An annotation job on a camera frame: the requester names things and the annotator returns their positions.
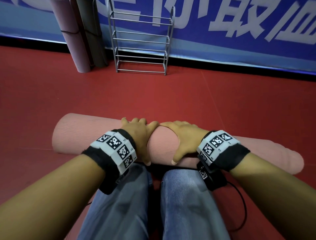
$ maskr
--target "person's right arm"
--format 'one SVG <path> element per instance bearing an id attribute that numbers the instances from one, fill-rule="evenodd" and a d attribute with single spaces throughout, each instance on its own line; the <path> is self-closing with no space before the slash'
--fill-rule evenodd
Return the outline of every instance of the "person's right arm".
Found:
<path id="1" fill-rule="evenodd" d="M 209 132 L 187 122 L 161 123 L 179 138 L 177 163 Z M 316 190 L 266 160 L 248 153 L 231 175 L 285 239 L 316 239 Z"/>

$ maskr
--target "metal rack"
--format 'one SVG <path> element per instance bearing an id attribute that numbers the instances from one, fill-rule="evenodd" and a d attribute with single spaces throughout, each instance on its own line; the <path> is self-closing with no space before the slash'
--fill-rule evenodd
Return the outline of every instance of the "metal rack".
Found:
<path id="1" fill-rule="evenodd" d="M 173 32 L 174 20 L 175 20 L 175 6 L 173 6 L 171 8 L 170 17 L 169 18 L 167 18 L 167 17 L 155 17 L 155 16 L 148 16 L 148 15 L 141 15 L 141 14 L 115 12 L 113 10 L 112 0 L 107 0 L 107 7 L 108 7 L 108 11 L 109 11 L 109 15 L 108 15 L 109 31 L 110 31 L 110 36 L 111 36 L 111 42 L 112 42 L 112 49 L 113 49 L 113 55 L 114 55 L 116 72 L 118 72 L 118 71 L 128 71 L 128 72 L 143 72 L 143 73 L 163 73 L 164 75 L 166 75 L 167 65 L 168 65 L 168 58 L 169 58 L 169 51 L 170 51 L 171 40 L 172 40 L 172 32 Z M 167 35 L 157 35 L 157 34 L 148 34 L 148 33 L 134 33 L 134 32 L 117 31 L 116 28 L 115 28 L 115 20 L 123 20 L 123 21 L 128 21 L 128 22 L 150 23 L 150 24 L 153 24 L 153 22 L 116 18 L 114 14 L 124 14 L 124 15 L 134 15 L 134 16 L 142 16 L 142 17 L 168 19 L 170 23 L 159 23 L 160 25 L 167 25 L 168 26 Z M 160 42 L 160 41 L 143 41 L 143 40 L 136 40 L 136 39 L 118 38 L 116 33 L 149 35 L 149 36 L 154 36 L 154 37 L 165 37 L 166 41 L 165 42 Z M 118 41 L 144 42 L 144 43 L 150 43 L 150 44 L 164 44 L 165 45 L 165 50 L 154 50 L 154 49 L 144 49 L 144 48 L 134 48 L 134 47 L 119 47 Z M 132 56 L 132 55 L 127 56 L 127 55 L 119 53 L 119 49 L 120 49 L 120 52 L 129 51 L 129 50 L 131 52 L 133 52 L 133 51 L 135 52 L 137 50 L 138 51 L 157 52 L 157 53 L 163 54 L 163 58 L 142 57 L 142 56 Z M 155 59 L 156 61 L 157 60 L 162 60 L 163 62 L 162 63 L 155 63 L 155 62 L 147 62 L 147 61 L 120 60 L 120 57 L 121 58 L 129 57 L 129 58 Z M 162 71 L 159 72 L 159 71 L 140 71 L 140 70 L 122 69 L 122 68 L 119 68 L 120 67 L 119 66 L 120 62 L 162 65 L 164 71 L 163 72 Z"/>

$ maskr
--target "red floor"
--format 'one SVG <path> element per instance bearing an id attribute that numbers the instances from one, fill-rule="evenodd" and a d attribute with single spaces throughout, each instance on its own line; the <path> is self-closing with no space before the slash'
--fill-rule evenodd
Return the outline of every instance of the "red floor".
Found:
<path id="1" fill-rule="evenodd" d="M 316 188 L 315 82 L 174 66 L 167 76 L 116 73 L 113 62 L 81 74 L 69 54 L 10 47 L 0 47 L 0 80 L 0 203 L 72 157 L 54 153 L 51 144 L 57 121 L 70 112 L 183 120 L 270 139 L 303 156 L 306 165 L 297 176 Z M 238 227 L 243 207 L 236 191 L 225 187 L 214 195 L 227 228 Z M 245 199 L 248 220 L 232 238 L 283 239 Z"/>

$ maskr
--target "leg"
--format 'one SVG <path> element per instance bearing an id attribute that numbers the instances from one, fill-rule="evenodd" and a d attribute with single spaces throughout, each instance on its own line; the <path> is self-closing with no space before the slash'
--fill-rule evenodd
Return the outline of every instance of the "leg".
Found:
<path id="1" fill-rule="evenodd" d="M 166 172 L 161 185 L 164 240 L 229 240 L 221 214 L 196 170 Z"/>
<path id="2" fill-rule="evenodd" d="M 130 167 L 116 189 L 97 191 L 78 240 L 144 240 L 147 233 L 148 187 L 151 177 L 139 164 Z"/>

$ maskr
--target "thigh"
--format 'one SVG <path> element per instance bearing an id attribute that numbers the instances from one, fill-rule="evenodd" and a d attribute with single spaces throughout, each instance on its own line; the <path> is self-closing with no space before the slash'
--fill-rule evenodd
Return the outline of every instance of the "thigh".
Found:
<path id="1" fill-rule="evenodd" d="M 133 164 L 110 195 L 98 190 L 78 240 L 148 239 L 148 177 L 144 166 Z"/>
<path id="2" fill-rule="evenodd" d="M 168 171 L 161 184 L 164 240 L 230 239 L 216 202 L 196 170 Z"/>

